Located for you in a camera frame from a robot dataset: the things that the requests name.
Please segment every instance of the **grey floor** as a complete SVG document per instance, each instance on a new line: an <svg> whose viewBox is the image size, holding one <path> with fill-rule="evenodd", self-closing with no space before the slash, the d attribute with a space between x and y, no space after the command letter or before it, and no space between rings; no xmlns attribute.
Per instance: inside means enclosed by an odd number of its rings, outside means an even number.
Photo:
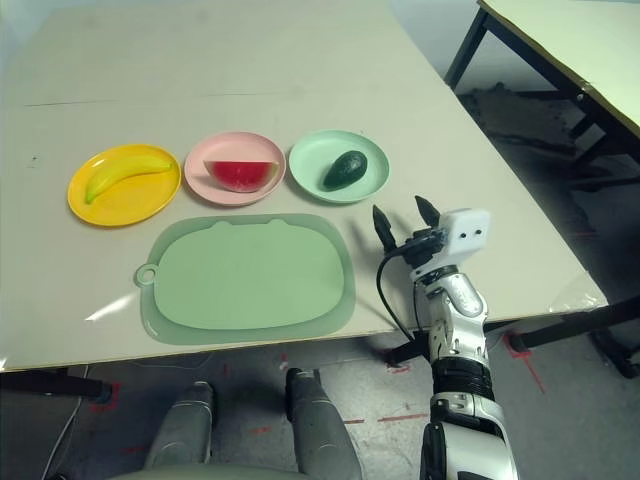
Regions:
<svg viewBox="0 0 640 480"><path fill-rule="evenodd" d="M640 187L572 193L555 181L567 159L496 146L608 298L640 291ZM625 158L599 165L635 168ZM627 215L614 220L611 212L620 208ZM637 323L614 333L640 343ZM538 381L522 359L509 355L499 332L487 341L521 478L639 477L640 379L622 378L584 336L536 349L530 363ZM297 366L319 369L368 480L418 478L431 374L424 359L400 369L380 360L380 350L401 342L400 335L389 334L94 365L89 376L118 385L117 399L107 409L81 405L52 472L97 480L139 469L163 415L196 379L217 390L214 461L295 470L283 389L286 368ZM75 399L0 395L0 477L39 479Z"/></svg>

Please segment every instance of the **table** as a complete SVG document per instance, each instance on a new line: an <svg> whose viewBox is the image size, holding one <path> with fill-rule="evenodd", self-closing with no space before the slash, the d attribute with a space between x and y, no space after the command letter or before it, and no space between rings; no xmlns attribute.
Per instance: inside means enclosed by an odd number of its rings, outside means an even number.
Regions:
<svg viewBox="0 0 640 480"><path fill-rule="evenodd" d="M489 31L580 108L586 117L572 132L597 123L606 135L574 163L580 169L605 153L629 153L640 160L640 4L573 0L479 0L480 9L458 50L445 82L455 89L484 34ZM623 151L608 151L612 144ZM637 183L579 182L579 188Z"/></svg>
<svg viewBox="0 0 640 480"><path fill-rule="evenodd" d="M421 56L382 1L238 0L56 11L7 72L0 192L0 359L5 371L247 344L166 345L146 334L132 277L158 235L203 215L311 213L344 236L356 307L331 338L394 326L374 275L374 203L398 237L421 228L413 195L441 210L486 208L489 247L464 270L490 320L606 303L544 213ZM374 198L312 199L289 177L255 205L224 209L181 189L154 217L100 229L67 208L78 166L113 145L151 143L178 158L204 136L248 130L287 151L322 128L364 133L392 163ZM389 268L409 318L408 268ZM91 321L107 307L109 313Z"/></svg>

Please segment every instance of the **green plate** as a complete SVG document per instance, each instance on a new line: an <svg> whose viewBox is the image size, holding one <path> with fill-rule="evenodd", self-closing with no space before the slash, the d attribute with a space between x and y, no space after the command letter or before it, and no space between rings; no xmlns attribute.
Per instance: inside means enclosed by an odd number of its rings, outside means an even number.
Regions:
<svg viewBox="0 0 640 480"><path fill-rule="evenodd" d="M322 186L333 162L349 150L367 157L367 171L348 187L329 191ZM320 130L302 137L289 153L289 169L296 182L317 198L332 203L353 203L380 190L389 180L389 160L367 137L342 130Z"/></svg>

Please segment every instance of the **green placemat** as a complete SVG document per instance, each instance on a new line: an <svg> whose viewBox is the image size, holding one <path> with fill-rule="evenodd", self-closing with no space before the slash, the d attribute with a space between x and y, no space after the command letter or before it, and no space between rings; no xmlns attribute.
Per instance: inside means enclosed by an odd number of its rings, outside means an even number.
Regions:
<svg viewBox="0 0 640 480"><path fill-rule="evenodd" d="M326 335L355 302L344 241L315 215L183 220L160 235L135 280L145 329L170 344Z"/></svg>

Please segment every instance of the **plate rim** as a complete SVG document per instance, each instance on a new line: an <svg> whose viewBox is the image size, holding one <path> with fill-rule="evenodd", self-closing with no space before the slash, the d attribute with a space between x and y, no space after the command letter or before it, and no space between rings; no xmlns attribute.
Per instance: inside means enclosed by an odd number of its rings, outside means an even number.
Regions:
<svg viewBox="0 0 640 480"><path fill-rule="evenodd" d="M95 222L95 221L91 221L90 219L86 218L84 215L82 215L80 212L78 212L75 208L74 208L74 202L71 201L71 186L73 185L73 181L76 178L76 176L78 175L78 172L80 170L82 170L83 168L85 168L88 164L90 164L91 162L97 160L98 157L100 157L101 155L104 155L105 153L111 151L111 150L117 150L117 149L122 149L122 148L127 148L127 147L146 147L146 148L151 148L154 150L160 150L162 153L166 154L171 161L173 162L173 164L175 165L177 171L178 171L178 180L176 182L175 187L173 188L173 191L171 192L171 194L168 196L168 198L161 204L158 206L158 208L156 208L153 212L151 212L150 214L146 215L145 217L139 218L137 220L132 220L132 221L127 221L127 222L117 222L117 223L105 223L105 222ZM169 203L171 203L171 201L173 200L173 198L176 196L176 193L178 193L178 190L180 190L180 185L182 185L182 168L180 167L180 162L178 162L178 160L176 159L176 157L169 152L168 150L166 150L165 148L162 148L158 145L152 145L150 143L125 143L122 145L115 145L113 147L109 147L105 150L102 150L98 153L96 153L95 155L93 155L91 158L89 158L86 162L84 162L80 167L78 167L74 173L73 176L71 177L71 180L69 180L69 185L67 185L67 205L69 206L69 209L73 212L73 214L78 217L80 220L82 220L83 222L87 222L90 225L97 225L100 227L126 227L128 225L134 225L136 223L140 223L148 218L153 217L156 213L158 213L160 210L162 210L163 208L165 208L167 205L169 205Z"/></svg>
<svg viewBox="0 0 640 480"><path fill-rule="evenodd" d="M276 180L276 182L273 184L273 186L271 188L261 192L261 195L258 196L257 198L253 198L251 200L246 200L244 202L224 203L224 202L220 202L220 201L217 201L217 200L212 200L211 198L202 195L199 191L197 191L194 188L194 186L192 185L192 183L190 181L191 176L187 174L187 165L189 164L190 161L193 161L192 159L194 158L194 151L196 150L196 148L200 147L201 145L204 145L205 143L208 143L208 142L214 140L216 137L221 137L223 135L228 135L230 133L240 133L240 134L245 134L245 135L251 135L253 137L260 137L261 139L264 139L267 142L271 143L277 149L278 153L280 154L278 159L280 160L279 164L280 164L280 166L282 168L280 169L280 171L277 174L278 175L278 179ZM199 198L202 198L203 200L205 200L207 202L210 202L210 203L212 203L214 205L221 205L221 206L224 206L224 207L244 207L246 205L252 205L254 203L257 203L260 200L262 200L263 198L265 198L266 196L268 196L271 193L273 193L280 186L280 184L282 183L282 181L284 179L285 174L287 173L287 164L288 164L287 157L285 156L284 152L282 151L282 148L280 148L280 146L275 141L273 141L272 139L270 139L266 135L262 135L261 133L256 133L256 132L250 132L250 131L247 131L247 130L225 130L225 131L222 131L222 132L212 133L211 135L208 135L208 136L204 137L198 143L196 143L193 147L191 147L191 149L189 150L189 153L185 157L183 169L184 169L184 179L185 179L187 185L189 186L191 191L193 193L195 193Z"/></svg>
<svg viewBox="0 0 640 480"><path fill-rule="evenodd" d="M318 134L326 134L326 133L348 133L349 135L354 135L356 137L360 137L363 138L364 140L371 142L375 147L377 147L381 152L382 155L384 156L384 160L385 160L385 164L387 166L387 175L384 179L384 181L382 182L382 184L376 188L374 191L366 194L366 195L361 195L359 197L354 197L351 200L342 200L342 199L333 199L333 198L328 198L324 195L321 195L317 192L311 191L309 190L306 186L304 186L299 180L298 177L296 176L296 174L294 173L294 168L293 168L293 164L291 162L291 158L294 155L295 151L296 151L296 147L299 146L300 142L302 142L303 140L308 139L309 137L313 137L315 135ZM289 171L291 172L291 176L293 177L293 179L296 181L296 183L298 184L298 186L300 188L302 188L305 192L307 192L309 195L311 195L314 198L318 198L320 200L324 200L325 202L329 202L329 203L337 203L337 204L350 204L350 203L357 203L357 202L361 202L362 200L366 200L367 198L375 195L376 193L378 193L380 190L382 190L387 183L389 182L389 179L391 178L391 162L389 161L389 157L387 156L387 154L385 153L385 151L380 147L380 145L378 145L376 142L374 142L372 139L370 139L369 137L360 134L360 133L356 133L356 132L351 132L349 130L340 130L340 129L335 129L335 128L329 128L329 129L321 129L321 130L314 130L312 132L308 132L305 135L303 135L302 137L300 137L294 144L293 147L291 147L291 150L289 151L289 156L288 156L288 163L289 163Z"/></svg>

